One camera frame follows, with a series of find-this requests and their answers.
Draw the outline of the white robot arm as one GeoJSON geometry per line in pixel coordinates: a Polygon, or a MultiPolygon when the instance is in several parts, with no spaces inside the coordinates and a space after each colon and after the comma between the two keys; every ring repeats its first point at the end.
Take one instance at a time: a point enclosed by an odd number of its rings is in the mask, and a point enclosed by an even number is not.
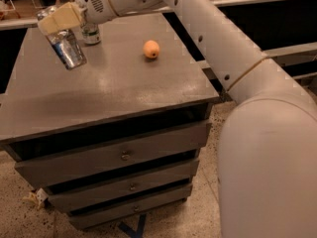
{"type": "Polygon", "coordinates": [[[169,6],[237,106],[219,139],[222,238],[317,238],[317,106],[210,0],[74,0],[43,18],[48,36],[169,6]]]}

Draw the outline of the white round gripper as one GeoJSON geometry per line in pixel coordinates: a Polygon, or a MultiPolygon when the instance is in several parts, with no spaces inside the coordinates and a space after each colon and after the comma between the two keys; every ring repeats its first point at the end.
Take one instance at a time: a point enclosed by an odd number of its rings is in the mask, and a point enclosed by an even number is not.
{"type": "Polygon", "coordinates": [[[38,27],[48,36],[80,26],[83,23],[83,10],[89,23],[103,24],[117,17],[108,0],[75,0],[75,3],[67,2],[42,10],[38,14],[38,27]]]}

